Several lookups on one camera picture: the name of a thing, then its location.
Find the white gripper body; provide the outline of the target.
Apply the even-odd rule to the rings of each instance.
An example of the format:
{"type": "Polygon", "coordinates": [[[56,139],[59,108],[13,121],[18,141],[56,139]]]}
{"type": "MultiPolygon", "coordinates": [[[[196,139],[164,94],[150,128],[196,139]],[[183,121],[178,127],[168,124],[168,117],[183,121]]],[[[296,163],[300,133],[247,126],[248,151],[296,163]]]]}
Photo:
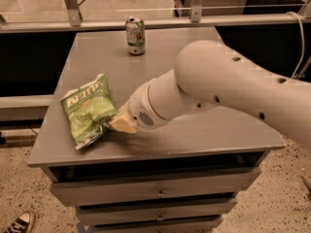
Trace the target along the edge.
{"type": "Polygon", "coordinates": [[[156,129],[168,123],[168,120],[159,116],[151,105],[150,86],[150,83],[144,83],[135,90],[128,100],[129,113],[138,126],[143,129],[156,129]]]}

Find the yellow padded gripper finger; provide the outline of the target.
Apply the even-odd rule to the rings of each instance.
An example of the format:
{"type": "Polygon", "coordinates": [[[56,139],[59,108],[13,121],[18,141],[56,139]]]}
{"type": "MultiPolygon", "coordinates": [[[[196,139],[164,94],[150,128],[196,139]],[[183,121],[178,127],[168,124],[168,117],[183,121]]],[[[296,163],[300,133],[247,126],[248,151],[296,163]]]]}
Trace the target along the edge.
{"type": "Polygon", "coordinates": [[[118,109],[117,114],[109,121],[109,124],[118,132],[137,132],[137,123],[129,112],[128,103],[125,103],[118,109]]]}

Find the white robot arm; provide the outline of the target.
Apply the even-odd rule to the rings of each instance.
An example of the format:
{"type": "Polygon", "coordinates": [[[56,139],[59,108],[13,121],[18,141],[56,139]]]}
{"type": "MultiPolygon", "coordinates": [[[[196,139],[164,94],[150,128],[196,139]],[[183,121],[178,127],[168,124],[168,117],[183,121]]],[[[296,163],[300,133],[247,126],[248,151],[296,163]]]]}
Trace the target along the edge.
{"type": "Polygon", "coordinates": [[[311,83],[274,74],[214,40],[186,45],[173,69],[139,86],[110,126],[152,130],[218,106],[258,118],[311,148],[311,83]]]}

